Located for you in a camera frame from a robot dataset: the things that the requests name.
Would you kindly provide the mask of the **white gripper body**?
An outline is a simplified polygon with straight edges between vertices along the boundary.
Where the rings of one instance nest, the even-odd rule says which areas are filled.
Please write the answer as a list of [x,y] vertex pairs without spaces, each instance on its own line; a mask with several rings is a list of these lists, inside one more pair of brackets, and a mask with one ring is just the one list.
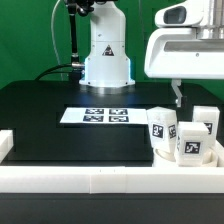
[[149,40],[148,77],[224,79],[224,0],[185,0],[159,10]]

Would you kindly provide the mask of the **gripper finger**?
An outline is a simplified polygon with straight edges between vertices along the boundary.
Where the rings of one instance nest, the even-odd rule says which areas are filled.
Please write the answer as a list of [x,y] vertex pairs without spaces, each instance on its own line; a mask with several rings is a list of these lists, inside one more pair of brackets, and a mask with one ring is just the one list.
[[178,108],[183,108],[186,104],[186,97],[182,94],[181,85],[182,81],[180,79],[171,80],[171,87],[176,95],[175,103]]

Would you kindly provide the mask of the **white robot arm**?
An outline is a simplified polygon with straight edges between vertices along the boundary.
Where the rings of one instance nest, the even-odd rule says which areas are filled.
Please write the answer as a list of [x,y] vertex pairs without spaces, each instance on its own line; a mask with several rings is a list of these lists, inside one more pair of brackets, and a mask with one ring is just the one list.
[[[144,72],[170,78],[176,104],[183,79],[224,80],[224,0],[185,0],[159,10],[148,40]],[[91,51],[80,83],[104,93],[135,83],[125,54],[125,16],[113,2],[94,3]]]

